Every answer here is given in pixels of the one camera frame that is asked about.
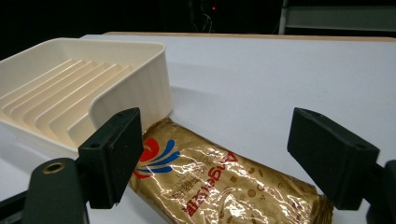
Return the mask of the gold foil packet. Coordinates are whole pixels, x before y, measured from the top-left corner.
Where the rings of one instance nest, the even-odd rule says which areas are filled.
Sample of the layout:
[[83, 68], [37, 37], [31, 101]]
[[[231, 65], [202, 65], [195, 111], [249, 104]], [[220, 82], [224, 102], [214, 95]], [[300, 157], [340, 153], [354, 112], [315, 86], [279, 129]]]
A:
[[169, 118], [145, 131], [130, 183], [170, 224], [332, 224], [333, 206], [314, 186]]

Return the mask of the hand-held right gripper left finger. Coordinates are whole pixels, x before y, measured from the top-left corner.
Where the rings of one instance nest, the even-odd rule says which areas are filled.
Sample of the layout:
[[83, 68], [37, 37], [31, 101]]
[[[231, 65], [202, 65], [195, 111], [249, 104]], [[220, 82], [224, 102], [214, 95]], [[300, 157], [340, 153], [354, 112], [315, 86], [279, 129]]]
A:
[[78, 148], [88, 172], [88, 202], [94, 209], [119, 203], [144, 151], [140, 110], [123, 110], [106, 121]]

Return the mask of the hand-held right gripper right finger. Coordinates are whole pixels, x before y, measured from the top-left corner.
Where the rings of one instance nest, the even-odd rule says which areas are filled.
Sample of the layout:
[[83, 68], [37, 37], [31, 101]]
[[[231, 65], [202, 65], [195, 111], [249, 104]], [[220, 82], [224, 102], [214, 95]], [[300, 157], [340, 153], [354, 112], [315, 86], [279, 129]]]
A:
[[296, 107], [287, 150], [337, 209], [380, 203], [379, 149], [335, 121]]

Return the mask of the cream ribbed plastic tray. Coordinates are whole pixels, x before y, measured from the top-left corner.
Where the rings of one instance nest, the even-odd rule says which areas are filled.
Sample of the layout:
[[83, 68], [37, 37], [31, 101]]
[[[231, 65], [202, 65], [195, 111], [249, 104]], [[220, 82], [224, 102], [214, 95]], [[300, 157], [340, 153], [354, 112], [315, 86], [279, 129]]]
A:
[[133, 107], [144, 129], [172, 110], [162, 43], [56, 38], [0, 61], [0, 125], [52, 152]]

